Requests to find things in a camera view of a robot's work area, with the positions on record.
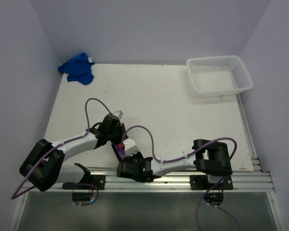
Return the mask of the white plastic perforated basket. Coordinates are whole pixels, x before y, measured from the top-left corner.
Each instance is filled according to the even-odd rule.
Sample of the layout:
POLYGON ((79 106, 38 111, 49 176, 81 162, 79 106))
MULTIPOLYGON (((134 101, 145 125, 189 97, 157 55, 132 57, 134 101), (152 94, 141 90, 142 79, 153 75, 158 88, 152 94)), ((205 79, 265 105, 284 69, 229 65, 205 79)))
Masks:
POLYGON ((244 62, 235 55, 191 58, 186 66, 198 98, 237 95, 254 86, 244 62))

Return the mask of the blue towel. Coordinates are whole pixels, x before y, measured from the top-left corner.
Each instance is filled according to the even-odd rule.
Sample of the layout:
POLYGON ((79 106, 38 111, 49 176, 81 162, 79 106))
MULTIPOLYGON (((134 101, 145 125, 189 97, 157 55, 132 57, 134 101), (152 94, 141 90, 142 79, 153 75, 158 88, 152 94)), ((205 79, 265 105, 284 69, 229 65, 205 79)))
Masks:
POLYGON ((92 74, 92 66, 94 64, 91 57, 88 57, 87 54, 83 52, 59 66, 58 71, 67 74, 68 82, 76 81, 82 85, 89 85, 94 78, 92 74))

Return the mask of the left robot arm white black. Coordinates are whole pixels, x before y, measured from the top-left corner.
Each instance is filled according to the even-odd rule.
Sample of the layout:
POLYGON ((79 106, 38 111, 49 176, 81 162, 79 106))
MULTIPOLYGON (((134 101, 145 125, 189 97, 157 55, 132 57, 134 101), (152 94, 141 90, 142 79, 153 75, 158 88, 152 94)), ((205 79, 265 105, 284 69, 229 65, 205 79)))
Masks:
POLYGON ((93 184, 90 171, 79 163, 64 166, 63 162, 80 153, 97 149, 107 142, 119 144, 125 132, 125 127, 120 122, 122 116, 122 111, 107 114, 98 128, 92 127, 69 140, 39 140, 20 166, 20 174, 24 177, 29 175, 27 180, 41 192, 56 183, 87 188, 93 184))

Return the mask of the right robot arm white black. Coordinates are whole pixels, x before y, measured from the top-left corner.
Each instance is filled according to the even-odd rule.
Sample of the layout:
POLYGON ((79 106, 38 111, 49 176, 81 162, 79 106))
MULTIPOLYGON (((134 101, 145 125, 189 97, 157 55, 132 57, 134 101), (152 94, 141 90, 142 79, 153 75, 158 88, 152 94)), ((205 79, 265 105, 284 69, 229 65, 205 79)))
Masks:
POLYGON ((132 179, 136 182, 153 182, 168 173, 194 168, 207 174, 206 186, 216 189, 222 183, 222 177, 233 174, 227 144, 210 143, 209 140, 195 140, 191 149, 183 152, 183 159, 164 160, 153 157, 144 158, 136 143, 128 138, 119 145, 125 157, 117 166, 117 177, 132 179))

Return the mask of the black purple microfiber towel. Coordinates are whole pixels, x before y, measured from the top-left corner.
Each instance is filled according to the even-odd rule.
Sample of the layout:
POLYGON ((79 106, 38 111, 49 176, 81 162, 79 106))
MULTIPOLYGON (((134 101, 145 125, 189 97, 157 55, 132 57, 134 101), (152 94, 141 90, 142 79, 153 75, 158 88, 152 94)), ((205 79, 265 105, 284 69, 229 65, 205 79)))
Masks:
POLYGON ((112 147, 118 161, 120 162, 126 156, 125 151, 124 151, 124 145, 122 143, 111 144, 111 147, 112 147))

